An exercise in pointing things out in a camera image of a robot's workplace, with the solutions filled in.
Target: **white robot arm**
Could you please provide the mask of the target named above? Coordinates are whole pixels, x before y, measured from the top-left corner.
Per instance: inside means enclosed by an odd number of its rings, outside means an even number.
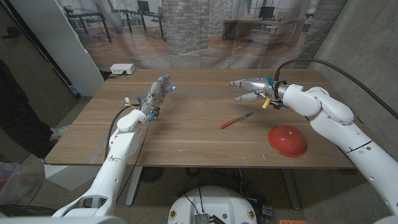
[[[139,110],[133,110],[118,121],[118,128],[110,137],[109,154],[95,180],[81,197],[64,206],[53,217],[103,217],[113,215],[121,181],[128,160],[137,151],[141,126],[159,115],[171,84],[169,75],[154,82]]]
[[[353,123],[354,114],[349,107],[330,97],[323,88],[303,91],[300,85],[275,84],[272,78],[237,80],[228,85],[251,91],[234,101],[250,102],[262,95],[276,108],[288,106],[306,116],[312,128],[347,155],[377,190],[391,213],[398,215],[398,163]]]

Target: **red knife handle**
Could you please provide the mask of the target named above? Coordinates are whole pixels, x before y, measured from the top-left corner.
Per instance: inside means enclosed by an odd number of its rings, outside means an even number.
[[[223,129],[223,128],[226,128],[226,127],[228,127],[229,125],[231,125],[231,124],[233,124],[233,123],[235,123],[236,121],[235,121],[235,119],[233,119],[232,121],[228,121],[227,123],[225,123],[225,124],[222,124],[221,125],[221,128]]]

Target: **person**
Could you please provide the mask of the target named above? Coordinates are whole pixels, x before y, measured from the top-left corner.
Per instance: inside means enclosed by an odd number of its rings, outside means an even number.
[[[23,89],[0,59],[0,128],[38,158],[45,158],[67,127],[51,128],[41,122]]]

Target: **desk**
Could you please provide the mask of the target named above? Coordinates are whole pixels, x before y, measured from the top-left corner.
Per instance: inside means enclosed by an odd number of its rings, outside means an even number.
[[[99,13],[97,11],[89,10],[89,9],[81,9],[81,12],[79,12],[79,13],[68,13],[67,12],[67,17],[68,18],[72,19],[72,18],[77,18],[78,17],[80,19],[81,25],[83,26],[85,32],[88,33],[86,25],[85,25],[85,22],[83,20],[83,17],[86,17],[86,16],[99,16],[101,18],[102,23],[104,24],[106,36],[107,36],[109,42],[112,42],[111,36],[109,34],[109,31],[108,31],[108,28],[106,27],[104,15],[102,15],[101,13]]]
[[[167,39],[163,35],[163,25],[162,25],[162,18],[163,17],[161,15],[144,13],[144,12],[139,12],[139,11],[132,11],[132,10],[127,10],[127,9],[118,9],[118,11],[119,12],[123,12],[126,15],[127,24],[129,26],[130,32],[132,32],[132,30],[131,30],[131,25],[130,25],[130,20],[129,20],[129,13],[141,16],[141,21],[142,21],[142,25],[144,26],[144,30],[147,30],[147,27],[145,25],[144,16],[158,18],[159,19],[160,34],[161,34],[162,40],[167,41]]]
[[[136,70],[133,75],[107,80],[46,157],[46,163],[101,165],[105,135],[114,115],[123,107],[124,98],[128,96],[132,102],[138,96],[144,98],[152,82],[165,73],[177,90],[167,95],[160,116],[150,123],[137,166],[354,168],[337,147],[293,110],[275,110],[271,106],[262,109],[263,100],[232,102],[245,91],[227,86],[229,81],[271,77],[275,73],[254,69]],[[340,99],[317,71],[286,69],[281,71],[281,79],[306,89],[322,86],[332,97]],[[248,119],[220,129],[221,124],[251,111],[254,114]],[[356,122],[368,133],[363,124]],[[269,131],[286,124],[303,132],[307,140],[303,156],[283,156],[269,144]],[[136,156],[129,164],[134,164]]]
[[[251,24],[267,24],[275,26],[294,25],[292,35],[290,36],[289,46],[297,44],[299,41],[300,33],[303,29],[305,17],[295,18],[291,20],[272,21],[262,20],[261,18],[254,17],[253,15],[243,16],[240,19],[225,19],[223,26],[223,39],[234,40],[235,38],[245,38],[251,31]]]

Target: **white box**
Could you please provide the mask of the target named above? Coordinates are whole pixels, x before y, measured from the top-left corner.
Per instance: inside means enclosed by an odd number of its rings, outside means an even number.
[[[126,74],[132,74],[135,71],[135,66],[133,64],[113,64],[111,67],[111,72],[114,75],[121,75],[124,71]]]

